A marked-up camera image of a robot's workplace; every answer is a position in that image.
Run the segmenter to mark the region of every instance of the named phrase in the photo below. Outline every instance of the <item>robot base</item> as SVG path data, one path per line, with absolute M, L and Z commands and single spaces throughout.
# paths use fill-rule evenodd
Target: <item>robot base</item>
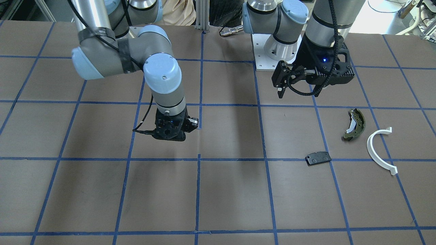
M 256 61 L 256 70 L 257 71 L 274 71 L 277 66 L 276 60 L 271 59 L 268 57 L 263 49 L 265 46 L 266 40 L 270 37 L 270 34 L 253 34 L 252 40 L 253 40 L 253 53 L 254 58 Z M 297 41 L 297 49 L 300 47 L 301 43 L 301 36 L 298 37 Z M 294 62 L 296 56 L 294 56 L 293 59 L 286 61 L 287 63 L 291 64 Z

